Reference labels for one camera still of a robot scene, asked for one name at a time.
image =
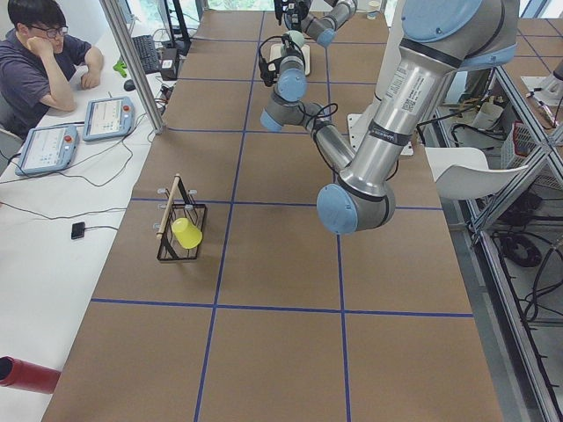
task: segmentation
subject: man's hand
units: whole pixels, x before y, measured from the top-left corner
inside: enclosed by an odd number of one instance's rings
[[[45,55],[53,55],[53,45],[49,40],[45,40],[41,37],[32,37],[27,40],[27,49],[37,55],[42,57]]]
[[[88,70],[80,78],[80,84],[83,90],[88,90],[99,85],[99,72],[94,70]]]

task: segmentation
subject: black mouse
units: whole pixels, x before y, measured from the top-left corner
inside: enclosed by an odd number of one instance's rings
[[[133,79],[128,79],[127,81],[125,81],[125,83],[123,84],[123,89],[125,91],[132,91],[135,89],[135,82],[133,82]]]

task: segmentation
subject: man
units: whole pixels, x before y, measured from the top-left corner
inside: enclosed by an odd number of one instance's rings
[[[66,18],[55,0],[9,0],[14,29],[0,41],[0,93],[15,119],[6,129],[25,138],[49,107],[75,109],[69,80],[85,63],[83,89],[99,85],[103,55],[88,42],[67,34]]]

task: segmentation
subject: yellow cup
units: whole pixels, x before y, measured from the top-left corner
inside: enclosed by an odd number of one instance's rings
[[[201,230],[185,217],[178,218],[172,223],[172,233],[184,249],[194,248],[203,238]]]

